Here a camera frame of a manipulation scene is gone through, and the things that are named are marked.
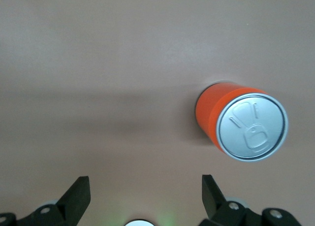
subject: bolt head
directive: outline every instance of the bolt head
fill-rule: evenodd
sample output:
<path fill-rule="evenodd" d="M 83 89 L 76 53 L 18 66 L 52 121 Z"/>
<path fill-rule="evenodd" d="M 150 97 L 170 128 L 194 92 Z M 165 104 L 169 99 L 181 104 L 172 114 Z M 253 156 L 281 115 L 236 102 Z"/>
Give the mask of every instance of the bolt head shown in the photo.
<path fill-rule="evenodd" d="M 273 217 L 277 218 L 277 219 L 281 219 L 282 218 L 282 214 L 278 210 L 271 210 L 270 214 Z"/>
<path fill-rule="evenodd" d="M 231 202 L 228 205 L 232 210 L 238 210 L 240 207 L 235 202 Z"/>
<path fill-rule="evenodd" d="M 6 221 L 6 217 L 0 217 L 0 223 L 3 223 L 4 221 Z"/>
<path fill-rule="evenodd" d="M 41 211 L 40 211 L 40 213 L 41 214 L 46 214 L 46 213 L 48 213 L 50 211 L 50 208 L 49 207 L 45 207 L 45 208 L 43 208 Z"/>

